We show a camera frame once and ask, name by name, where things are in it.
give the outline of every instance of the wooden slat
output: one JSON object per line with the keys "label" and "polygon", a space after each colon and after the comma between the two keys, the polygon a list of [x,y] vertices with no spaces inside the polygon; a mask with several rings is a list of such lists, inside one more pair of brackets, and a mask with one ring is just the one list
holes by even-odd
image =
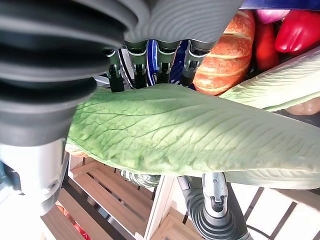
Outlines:
{"label": "wooden slat", "polygon": [[108,191],[93,180],[87,174],[79,175],[74,179],[105,211],[115,218],[132,234],[135,232],[144,234],[146,224],[133,212],[115,199]]}
{"label": "wooden slat", "polygon": [[99,169],[94,169],[89,173],[111,192],[115,193],[130,208],[136,211],[143,220],[148,220],[152,207],[151,199],[149,199],[149,203],[146,204],[145,201],[141,200],[144,195],[128,187],[126,182],[115,179],[115,177],[118,176],[106,175]]}
{"label": "wooden slat", "polygon": [[317,195],[308,190],[294,189],[275,189],[279,193],[289,197],[297,204],[305,204],[316,211],[320,212],[320,195]]}
{"label": "wooden slat", "polygon": [[102,162],[99,162],[99,161],[97,161],[97,168],[100,169],[100,170],[102,168],[108,169],[111,173],[115,172],[115,168],[114,167],[106,165],[106,164],[103,164]]}
{"label": "wooden slat", "polygon": [[98,167],[97,167],[99,170],[101,170],[102,172],[104,172],[105,174],[107,175],[110,175],[111,173],[117,175],[117,176],[120,176],[124,181],[127,182],[128,185],[130,185],[132,188],[134,189],[138,189],[138,186],[133,184],[132,182],[130,181],[127,181],[125,180],[122,176],[121,176],[121,170],[117,169],[117,168],[113,168],[111,166],[108,166],[108,165],[104,165],[103,163],[101,162],[98,162]]}
{"label": "wooden slat", "polygon": [[83,165],[84,158],[79,156],[72,156],[69,157],[69,170],[81,167]]}
{"label": "wooden slat", "polygon": [[[179,222],[183,222],[185,215],[183,215],[181,212],[178,212],[177,210],[175,210],[174,208],[170,208],[169,210],[169,215],[171,215],[172,217],[174,217],[175,219],[177,219]],[[198,231],[196,230],[194,224],[192,223],[192,220],[190,218],[190,216],[188,217],[188,219],[185,222],[185,226],[187,228],[189,228],[190,230],[192,230],[193,232],[198,234]]]}
{"label": "wooden slat", "polygon": [[57,206],[54,206],[41,219],[56,240],[84,240],[84,237],[75,229]]}
{"label": "wooden slat", "polygon": [[61,189],[58,200],[92,240],[112,240],[66,190]]}
{"label": "wooden slat", "polygon": [[83,193],[83,189],[75,183],[74,180],[72,180],[71,178],[68,179],[68,183],[74,188],[74,190],[76,190],[79,194]]}
{"label": "wooden slat", "polygon": [[143,195],[141,192],[139,192],[139,190],[137,189],[137,186],[134,185],[132,182],[126,181],[122,176],[118,174],[114,174],[113,172],[110,172],[108,168],[99,167],[98,170],[103,172],[108,179],[112,179],[113,182],[118,183],[122,188],[126,189],[130,193],[130,195],[132,195],[136,199],[139,199],[143,204],[148,206],[148,208],[152,207],[153,201],[151,200],[151,198],[148,198],[145,195]]}
{"label": "wooden slat", "polygon": [[75,169],[72,169],[71,170],[72,177],[71,176],[70,177],[75,179],[79,175],[86,174],[87,172],[89,172],[93,169],[96,169],[96,168],[97,168],[97,162],[95,162],[95,161],[90,162],[87,165],[83,165],[83,166],[77,167]]}
{"label": "wooden slat", "polygon": [[203,238],[169,213],[151,238],[151,240],[165,239],[202,240]]}
{"label": "wooden slat", "polygon": [[84,160],[83,160],[83,165],[89,164],[89,163],[91,163],[91,162],[96,162],[96,160],[93,159],[93,158],[90,157],[90,156],[87,156],[87,157],[85,157]]}
{"label": "wooden slat", "polygon": [[149,189],[141,186],[140,190],[139,190],[143,195],[145,195],[148,199],[152,199],[152,196],[154,195],[154,193],[152,191],[150,191]]}

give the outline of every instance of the romaine lettuce leaf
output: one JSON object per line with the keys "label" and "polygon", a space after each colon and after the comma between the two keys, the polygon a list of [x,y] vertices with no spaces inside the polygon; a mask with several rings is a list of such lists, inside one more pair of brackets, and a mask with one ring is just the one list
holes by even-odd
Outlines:
{"label": "romaine lettuce leaf", "polygon": [[320,47],[230,88],[220,97],[274,112],[320,97]]}
{"label": "romaine lettuce leaf", "polygon": [[320,176],[319,128],[175,84],[118,93],[99,88],[78,106],[68,142],[137,174]]}

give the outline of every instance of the wooden crate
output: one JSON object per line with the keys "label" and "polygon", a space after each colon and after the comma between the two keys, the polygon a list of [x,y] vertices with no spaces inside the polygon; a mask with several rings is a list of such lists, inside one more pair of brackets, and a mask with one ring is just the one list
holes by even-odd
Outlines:
{"label": "wooden crate", "polygon": [[[159,195],[162,191],[153,193],[150,189],[138,187],[126,181],[118,169],[90,157],[71,156],[68,176],[132,236],[141,240],[150,239],[148,232],[155,224],[155,209],[162,211],[159,208]],[[166,181],[162,177],[160,186],[164,182]]]}

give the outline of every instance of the red vegetable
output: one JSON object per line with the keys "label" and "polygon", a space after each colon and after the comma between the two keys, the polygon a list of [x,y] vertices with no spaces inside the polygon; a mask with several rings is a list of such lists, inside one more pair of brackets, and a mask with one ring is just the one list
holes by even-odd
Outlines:
{"label": "red vegetable", "polygon": [[276,38],[272,23],[263,24],[260,21],[256,21],[255,57],[259,70],[266,71],[279,64],[275,41]]}
{"label": "red vegetable", "polygon": [[279,52],[295,55],[306,52],[320,42],[320,13],[291,10],[285,17],[275,40]]}

